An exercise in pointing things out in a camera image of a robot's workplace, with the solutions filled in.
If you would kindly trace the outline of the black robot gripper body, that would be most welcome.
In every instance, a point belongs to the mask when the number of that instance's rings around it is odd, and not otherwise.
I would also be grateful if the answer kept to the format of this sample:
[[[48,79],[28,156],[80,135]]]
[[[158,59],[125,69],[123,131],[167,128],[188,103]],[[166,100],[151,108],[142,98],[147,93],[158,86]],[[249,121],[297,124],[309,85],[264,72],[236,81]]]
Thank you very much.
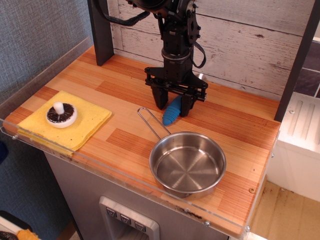
[[[146,67],[145,84],[163,86],[167,92],[177,95],[193,95],[199,101],[207,98],[208,84],[193,73],[193,61],[190,56],[184,58],[163,59],[163,67]]]

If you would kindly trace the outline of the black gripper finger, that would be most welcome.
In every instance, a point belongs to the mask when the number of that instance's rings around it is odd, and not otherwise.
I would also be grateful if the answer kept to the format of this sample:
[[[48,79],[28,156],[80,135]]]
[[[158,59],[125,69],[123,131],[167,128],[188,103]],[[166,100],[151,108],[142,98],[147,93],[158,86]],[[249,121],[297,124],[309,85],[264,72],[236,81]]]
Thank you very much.
[[[162,110],[168,102],[168,91],[165,87],[155,84],[151,85],[151,89],[156,106]]]
[[[180,116],[187,117],[189,111],[193,108],[196,98],[193,95],[184,94],[181,96]]]

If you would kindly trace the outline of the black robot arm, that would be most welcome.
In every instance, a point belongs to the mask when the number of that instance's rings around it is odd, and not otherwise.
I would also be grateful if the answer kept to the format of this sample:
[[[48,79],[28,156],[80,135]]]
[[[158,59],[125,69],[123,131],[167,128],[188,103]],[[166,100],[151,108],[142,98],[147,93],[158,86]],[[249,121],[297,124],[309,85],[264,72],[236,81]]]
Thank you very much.
[[[128,4],[152,13],[158,21],[163,41],[161,55],[163,67],[147,67],[146,85],[159,109],[168,102],[168,93],[181,96],[180,116],[186,117],[196,101],[205,101],[208,84],[195,76],[193,67],[202,68],[194,61],[194,49],[204,49],[198,44],[201,27],[197,23],[196,4],[193,0],[130,0]]]

